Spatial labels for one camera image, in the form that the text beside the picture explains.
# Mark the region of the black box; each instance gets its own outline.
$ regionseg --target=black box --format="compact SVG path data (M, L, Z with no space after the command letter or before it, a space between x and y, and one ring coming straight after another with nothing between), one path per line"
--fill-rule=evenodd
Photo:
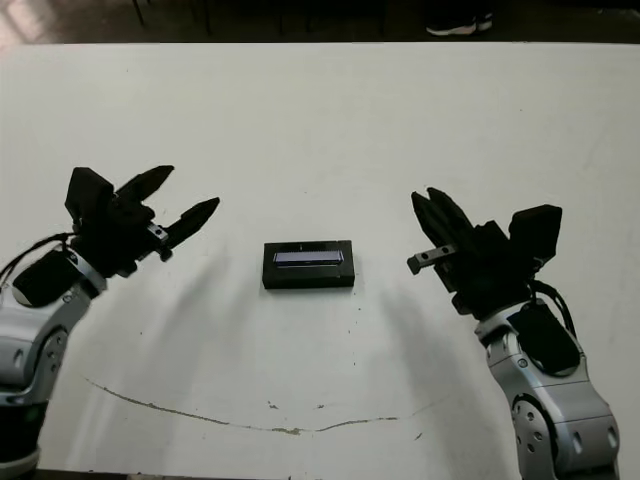
M265 243L262 284L275 288L353 287L351 240Z

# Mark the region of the white table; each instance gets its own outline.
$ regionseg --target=white table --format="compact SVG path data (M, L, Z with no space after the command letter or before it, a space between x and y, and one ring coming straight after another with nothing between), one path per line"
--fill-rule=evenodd
M431 246L409 194L434 185L475 222L504 229L516 210L564 208L558 257L540 278L572 309L592 380L622 430L623 478L637 478L639 85L640 48L627 46L4 55L3 263L68 229L63 202L77 165L122 184L174 164L150 201L166 223L198 200L223 199L168 264L148 259L94 302L72 336L41 466L519 478L508 407L475 322L457 316L433 272L413 277L405 265ZM261 287L264 242L316 239L353 240L353 291Z

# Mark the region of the small screen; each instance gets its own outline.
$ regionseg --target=small screen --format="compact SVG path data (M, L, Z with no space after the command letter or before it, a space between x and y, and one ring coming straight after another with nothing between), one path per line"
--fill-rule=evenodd
M287 267L322 267L339 265L344 261L340 250L320 252L279 252L273 257L273 262L279 268Z

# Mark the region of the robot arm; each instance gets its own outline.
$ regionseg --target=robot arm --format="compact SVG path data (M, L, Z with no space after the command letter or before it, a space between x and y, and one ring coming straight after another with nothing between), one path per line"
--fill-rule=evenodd
M74 235L58 235L58 247L22 271L0 292L0 480L34 469L38 435L73 327L107 279L133 273L136 261L158 252L163 261L213 214L218 198L199 203L173 225L152 222L141 202L155 192L173 167L136 176L114 192L88 168L74 169L65 206ZM38 242L34 247L45 244ZM17 261L0 275L8 277Z
M504 391L524 480L617 480L619 432L593 388L586 355L566 304L534 279L555 256L562 210L544 205L513 216L507 238L491 221L473 227L443 192L412 195L418 221L437 247L407 261L417 274L434 266L475 333ZM551 298L563 327L546 303Z

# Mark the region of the black cable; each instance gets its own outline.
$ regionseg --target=black cable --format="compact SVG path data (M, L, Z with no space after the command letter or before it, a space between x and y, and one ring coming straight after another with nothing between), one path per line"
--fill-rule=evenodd
M7 280L9 279L13 271L16 269L16 267L20 264L20 262L24 259L24 257L29 255L31 252L44 247L45 245L51 242L60 242L64 246L66 245L66 242L69 239L69 237L73 235L75 234L74 233L57 233L55 235L51 235L50 237L43 238L42 240L39 240L36 243L34 243L31 247L29 247L27 250L22 252L16 258L11 260L0 271L0 289L4 288L5 283L7 283Z
M553 288L551 285L548 285L539 280L532 280L530 285L532 290L540 292L543 295L546 295L547 297L549 297L551 300L553 300L553 303L556 305L556 307L558 307L558 310L560 310L562 319L564 320L565 328L569 330L569 332L571 332L574 338L577 339L578 335L576 334L576 327L573 324L573 318L571 317L571 312L569 312L569 307L567 306L567 303L564 301L564 298L562 298L562 295L560 295L558 291L555 288Z

